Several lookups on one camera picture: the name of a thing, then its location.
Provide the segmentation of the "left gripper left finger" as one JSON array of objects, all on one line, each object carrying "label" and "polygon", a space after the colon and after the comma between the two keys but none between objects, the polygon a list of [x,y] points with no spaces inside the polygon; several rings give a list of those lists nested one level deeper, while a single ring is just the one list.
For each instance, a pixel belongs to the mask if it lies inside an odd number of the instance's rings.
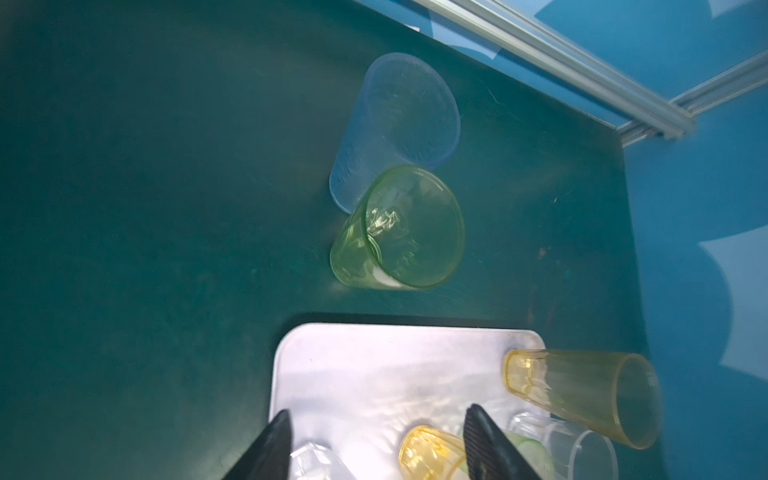
[{"label": "left gripper left finger", "polygon": [[286,480],[293,443],[292,417],[280,410],[223,480]]}]

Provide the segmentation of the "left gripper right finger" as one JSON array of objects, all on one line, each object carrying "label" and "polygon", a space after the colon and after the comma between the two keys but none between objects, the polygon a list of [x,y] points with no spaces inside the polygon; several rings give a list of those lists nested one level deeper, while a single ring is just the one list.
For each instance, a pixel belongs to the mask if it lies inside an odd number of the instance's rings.
[{"label": "left gripper right finger", "polygon": [[463,441],[471,480],[539,480],[540,476],[488,413],[472,404],[465,414]]}]

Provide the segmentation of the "clear faceted glass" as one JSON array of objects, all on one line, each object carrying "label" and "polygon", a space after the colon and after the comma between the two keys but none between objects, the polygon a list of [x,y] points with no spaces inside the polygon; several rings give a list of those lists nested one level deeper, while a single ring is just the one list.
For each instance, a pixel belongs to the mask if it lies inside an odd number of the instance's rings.
[{"label": "clear faceted glass", "polygon": [[574,423],[524,412],[515,415],[509,431],[540,442],[550,453],[554,479],[618,479],[613,443]]},{"label": "clear faceted glass", "polygon": [[331,449],[308,442],[291,453],[289,479],[355,480],[356,477]]}]

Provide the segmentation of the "small green glass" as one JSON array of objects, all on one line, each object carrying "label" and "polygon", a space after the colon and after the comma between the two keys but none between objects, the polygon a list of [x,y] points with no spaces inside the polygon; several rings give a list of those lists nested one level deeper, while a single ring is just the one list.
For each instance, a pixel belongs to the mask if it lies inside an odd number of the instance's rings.
[{"label": "small green glass", "polygon": [[509,431],[505,431],[504,434],[541,479],[555,478],[552,457],[540,442]]}]

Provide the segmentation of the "orange short glass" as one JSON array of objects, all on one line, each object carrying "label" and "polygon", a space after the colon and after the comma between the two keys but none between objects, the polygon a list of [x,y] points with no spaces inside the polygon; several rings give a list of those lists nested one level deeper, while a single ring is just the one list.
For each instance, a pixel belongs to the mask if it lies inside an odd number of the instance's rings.
[{"label": "orange short glass", "polygon": [[404,479],[453,479],[466,472],[464,441],[427,425],[406,433],[398,452],[398,468]]}]

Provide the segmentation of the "tall orange glass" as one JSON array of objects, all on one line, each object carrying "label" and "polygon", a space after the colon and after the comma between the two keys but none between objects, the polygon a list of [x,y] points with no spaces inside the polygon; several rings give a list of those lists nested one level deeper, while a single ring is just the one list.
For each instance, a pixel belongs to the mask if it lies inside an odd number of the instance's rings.
[{"label": "tall orange glass", "polygon": [[633,449],[650,448],[660,435],[660,383],[642,355],[511,350],[502,379],[513,395]]}]

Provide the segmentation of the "tall green glass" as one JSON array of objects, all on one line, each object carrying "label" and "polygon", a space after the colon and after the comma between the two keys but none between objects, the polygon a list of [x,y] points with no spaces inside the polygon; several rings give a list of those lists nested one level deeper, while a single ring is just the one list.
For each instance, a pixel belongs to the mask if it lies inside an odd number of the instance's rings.
[{"label": "tall green glass", "polygon": [[399,166],[380,175],[348,217],[330,267],[350,287],[425,290],[456,271],[465,238],[452,191],[427,170]]}]

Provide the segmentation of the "tall clear bluish glass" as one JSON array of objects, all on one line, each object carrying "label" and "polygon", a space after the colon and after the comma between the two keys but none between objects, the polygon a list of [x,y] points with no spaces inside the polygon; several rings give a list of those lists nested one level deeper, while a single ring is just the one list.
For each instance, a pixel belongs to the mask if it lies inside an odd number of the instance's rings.
[{"label": "tall clear bluish glass", "polygon": [[433,170],[458,147],[456,100],[423,60],[388,53],[368,68],[329,176],[337,206],[352,213],[372,182],[401,165]]}]

